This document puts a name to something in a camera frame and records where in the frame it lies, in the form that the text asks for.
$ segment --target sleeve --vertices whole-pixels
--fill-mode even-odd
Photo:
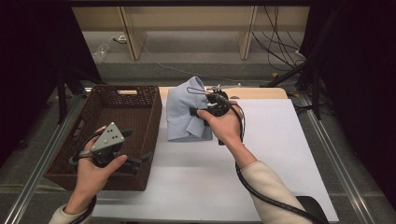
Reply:
[[[49,224],[67,224],[81,216],[84,212],[81,212],[79,214],[75,215],[68,215],[64,212],[64,208],[66,207],[66,204],[62,205],[56,211],[53,213],[51,220],[49,221]],[[88,223],[88,220],[90,219],[91,215],[89,215],[85,220],[83,220],[81,223]]]
[[[271,199],[304,210],[296,197],[284,185],[279,176],[261,161],[251,163],[242,170],[242,176],[251,187],[260,194]],[[257,212],[263,223],[270,224],[307,224],[311,223],[308,219],[293,214],[287,210],[265,203],[253,195],[250,195]]]

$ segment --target brown basket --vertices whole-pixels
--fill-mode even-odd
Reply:
[[[119,94],[119,91],[134,94]],[[87,138],[110,122],[114,122],[120,130],[133,130],[122,144],[122,154],[138,158],[154,152],[162,109],[157,86],[95,86],[44,177],[64,189],[73,190],[77,171],[69,164],[69,159]],[[150,168],[151,162],[143,162],[137,175],[116,172],[108,179],[104,189],[145,190]]]

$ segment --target blue cloth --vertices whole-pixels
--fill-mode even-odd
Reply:
[[[202,80],[198,77],[192,77],[187,82],[168,91],[166,101],[168,141],[210,141],[213,139],[210,127],[206,127],[202,119],[190,115],[191,107],[207,108],[207,98],[204,94],[188,92],[188,87],[205,90]]]

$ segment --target black cable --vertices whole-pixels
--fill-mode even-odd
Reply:
[[[93,211],[93,208],[96,206],[96,195],[93,196],[90,205],[88,206],[87,210],[78,218],[74,219],[70,224],[78,224],[84,221]]]
[[[268,20],[270,21],[272,28],[273,28],[273,34],[272,34],[272,36],[271,36],[271,42],[273,41],[274,35],[276,35],[277,40],[278,40],[278,43],[279,43],[279,49],[280,49],[280,51],[281,51],[283,57],[285,58],[285,61],[288,62],[288,60],[286,59],[285,54],[283,53],[283,50],[282,50],[282,47],[281,47],[280,43],[281,43],[282,45],[284,45],[284,44],[283,44],[283,42],[282,42],[282,40],[281,40],[281,38],[280,38],[280,36],[279,36],[279,33],[277,32],[277,17],[278,17],[278,13],[279,13],[279,7],[275,7],[275,24],[274,24],[273,21],[271,20],[271,17],[270,17],[270,15],[269,15],[269,13],[268,13],[266,7],[264,7],[264,10],[265,10],[265,13],[267,14]]]
[[[300,106],[293,103],[294,110],[296,111],[297,116],[299,116],[302,112],[312,109],[312,105]]]
[[[271,38],[268,37],[268,35],[266,35],[264,31],[262,31],[262,35],[263,35],[265,38],[271,40]],[[282,45],[284,45],[284,46],[286,46],[286,47],[288,47],[288,48],[291,48],[291,49],[297,49],[296,47],[294,47],[294,46],[292,46],[292,45],[285,44],[285,43],[282,43]]]
[[[71,161],[70,161],[70,162],[73,162],[73,163],[75,163],[75,164],[77,165],[78,160],[79,160],[79,153],[80,153],[82,150],[84,150],[85,145],[87,145],[87,143],[89,143],[94,137],[99,136],[99,135],[101,135],[102,133],[103,133],[103,131],[97,132],[97,133],[94,133],[93,135],[91,135],[89,138],[87,138],[87,140],[85,140],[85,142],[82,143],[82,144],[78,147],[78,149],[76,150],[76,154],[71,158]]]
[[[294,43],[298,48],[300,48],[300,45],[298,45],[298,44],[294,41],[294,39],[293,39],[293,37],[291,37],[289,31],[287,31],[286,33],[288,33],[288,36],[290,37],[291,41],[293,41],[293,43]]]
[[[275,53],[273,53],[270,49],[268,49],[267,47],[264,46],[264,44],[257,38],[256,35],[253,34],[253,37],[256,39],[257,43],[259,43],[259,45],[265,49],[268,53],[272,54],[273,56],[275,56],[276,58],[278,58],[281,62],[287,64],[288,66],[290,66],[291,68],[293,68],[293,66],[291,64],[289,64],[288,62],[284,61],[283,59],[281,59],[279,56],[277,56]],[[271,65],[271,67],[273,67],[275,70],[279,70],[279,71],[283,71],[283,72],[289,72],[289,70],[285,70],[285,69],[281,69],[281,68],[276,68],[271,64],[270,58],[269,58],[269,54],[268,54],[268,63]]]
[[[240,105],[237,105],[237,104],[232,104],[232,105],[238,106],[238,108],[241,110],[241,113],[242,113],[242,118],[243,118],[243,121],[244,121],[244,128],[242,130],[242,133],[243,133],[242,134],[242,139],[243,139],[244,136],[245,136],[245,127],[246,127],[247,118],[245,118],[245,112],[244,112],[244,110],[242,109],[242,107]]]
[[[231,110],[235,113],[236,117],[238,118],[239,125],[241,125],[241,126],[239,126],[240,129],[241,129],[240,137],[241,137],[241,141],[243,141],[244,135],[243,135],[243,131],[242,130],[245,130],[245,127],[242,126],[242,118],[239,116],[239,113],[235,110],[235,108],[233,108],[233,106],[230,104],[230,102],[227,99],[225,99],[222,96],[218,97],[218,99],[220,99],[224,104],[229,106],[231,108]],[[281,203],[281,202],[279,202],[277,200],[268,198],[268,197],[260,194],[257,190],[255,190],[253,187],[251,187],[249,185],[249,183],[246,181],[246,179],[242,176],[241,169],[239,168],[239,166],[238,166],[238,164],[236,162],[235,162],[235,169],[236,169],[236,173],[237,173],[237,175],[239,177],[239,180],[241,181],[242,185],[247,189],[247,191],[249,191],[256,198],[262,200],[265,203],[269,203],[269,204],[271,204],[273,206],[276,206],[276,207],[282,208],[284,210],[290,211],[290,212],[292,212],[292,213],[294,213],[294,214],[296,214],[298,216],[305,217],[305,218],[313,221],[314,224],[315,223],[323,224],[317,217],[312,216],[311,214],[305,212],[302,209],[296,208],[296,207],[291,206],[289,204]]]

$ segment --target table surface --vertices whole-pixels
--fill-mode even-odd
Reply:
[[[231,153],[218,145],[216,137],[194,143],[167,141],[168,89],[161,88],[163,112],[147,189],[102,191],[92,216],[161,222],[259,222],[253,202],[235,173]],[[337,222],[286,93],[260,88],[225,91],[241,98],[237,101],[247,118],[247,147],[272,167],[295,195],[315,198],[329,221]]]

